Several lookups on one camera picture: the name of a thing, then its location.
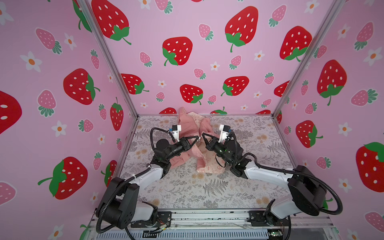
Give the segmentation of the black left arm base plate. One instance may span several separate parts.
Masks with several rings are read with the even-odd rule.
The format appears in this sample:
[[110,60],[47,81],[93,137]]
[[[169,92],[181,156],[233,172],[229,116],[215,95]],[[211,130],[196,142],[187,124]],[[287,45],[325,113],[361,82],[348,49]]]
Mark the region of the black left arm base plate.
[[153,213],[149,220],[136,221],[130,224],[131,228],[159,228],[171,225],[172,212],[160,211]]

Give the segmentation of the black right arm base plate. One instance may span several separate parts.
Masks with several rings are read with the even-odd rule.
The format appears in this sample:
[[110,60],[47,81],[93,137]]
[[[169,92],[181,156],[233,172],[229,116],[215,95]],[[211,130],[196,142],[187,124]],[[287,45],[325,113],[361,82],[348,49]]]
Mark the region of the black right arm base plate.
[[264,211],[249,211],[248,223],[253,227],[288,227],[289,220],[287,218],[278,219],[271,213],[265,214]]

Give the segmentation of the pink Snoopy hooded jacket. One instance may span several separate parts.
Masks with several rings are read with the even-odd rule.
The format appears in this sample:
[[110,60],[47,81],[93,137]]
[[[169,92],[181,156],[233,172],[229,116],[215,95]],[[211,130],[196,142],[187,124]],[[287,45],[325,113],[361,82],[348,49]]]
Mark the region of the pink Snoopy hooded jacket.
[[[180,138],[192,136],[200,137],[202,133],[219,137],[219,135],[214,132],[210,118],[203,117],[194,112],[187,113],[184,108],[179,109],[178,124],[182,128]],[[203,139],[199,140],[190,150],[182,153],[179,157],[172,158],[170,160],[171,168],[175,169],[187,163],[187,161],[192,158],[197,160],[196,170],[198,173],[222,174],[225,171],[224,161],[216,161],[215,152],[206,149],[206,144]]]

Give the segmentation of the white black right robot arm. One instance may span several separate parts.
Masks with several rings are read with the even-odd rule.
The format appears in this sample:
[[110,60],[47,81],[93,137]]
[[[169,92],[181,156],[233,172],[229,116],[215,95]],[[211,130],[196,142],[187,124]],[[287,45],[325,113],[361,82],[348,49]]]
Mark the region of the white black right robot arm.
[[318,216],[323,209],[327,189],[310,171],[301,166],[295,169],[279,169],[258,163],[252,153],[243,153],[233,132],[225,141],[203,133],[202,138],[209,151],[229,165],[236,177],[264,181],[274,184],[290,192],[290,195],[271,200],[263,213],[265,221],[282,220],[288,216],[305,213]]

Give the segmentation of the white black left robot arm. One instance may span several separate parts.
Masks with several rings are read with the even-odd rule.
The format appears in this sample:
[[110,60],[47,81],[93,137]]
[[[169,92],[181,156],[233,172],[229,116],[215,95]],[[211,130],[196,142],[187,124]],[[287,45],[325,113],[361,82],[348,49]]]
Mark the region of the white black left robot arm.
[[102,234],[115,227],[125,229],[137,221],[155,224],[158,207],[140,202],[139,195],[169,172],[172,158],[191,150],[198,140],[199,136],[183,137],[170,144],[168,140],[161,139],[152,145],[154,156],[146,170],[128,179],[113,178],[96,210],[96,232]]

